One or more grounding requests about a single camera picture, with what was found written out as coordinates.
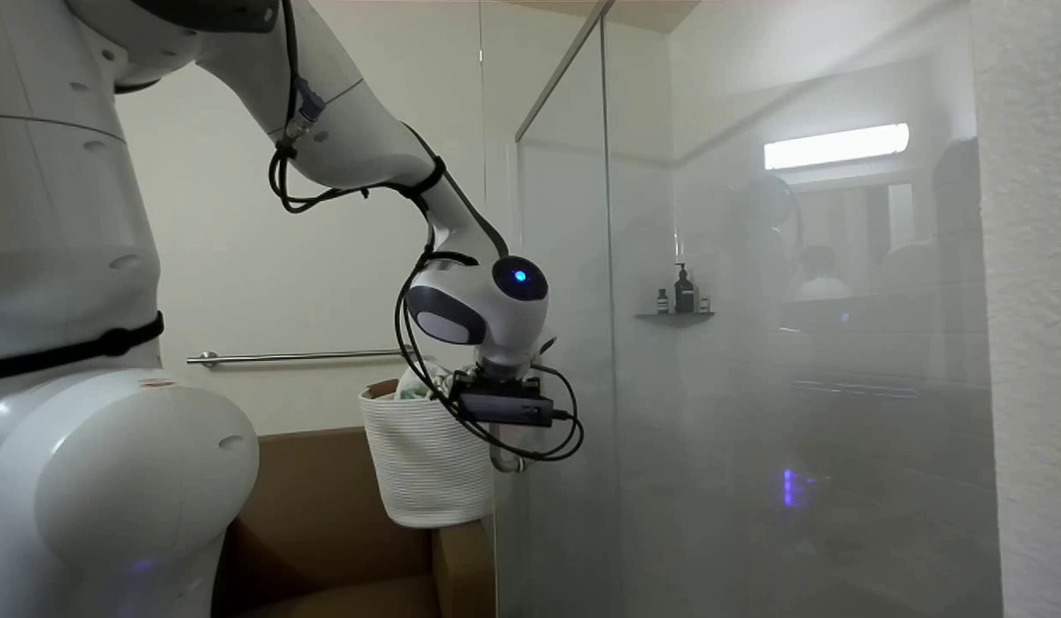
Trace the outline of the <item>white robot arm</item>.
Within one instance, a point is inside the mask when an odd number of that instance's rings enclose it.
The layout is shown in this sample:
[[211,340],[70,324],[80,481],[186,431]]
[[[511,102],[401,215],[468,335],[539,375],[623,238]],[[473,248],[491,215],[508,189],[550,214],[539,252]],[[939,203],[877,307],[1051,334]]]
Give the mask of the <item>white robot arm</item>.
[[0,618],[211,618],[257,475],[247,415],[162,375],[157,252],[117,98],[228,84],[326,196],[393,189],[433,248],[412,324],[491,371],[550,285],[371,92],[314,0],[0,0]]

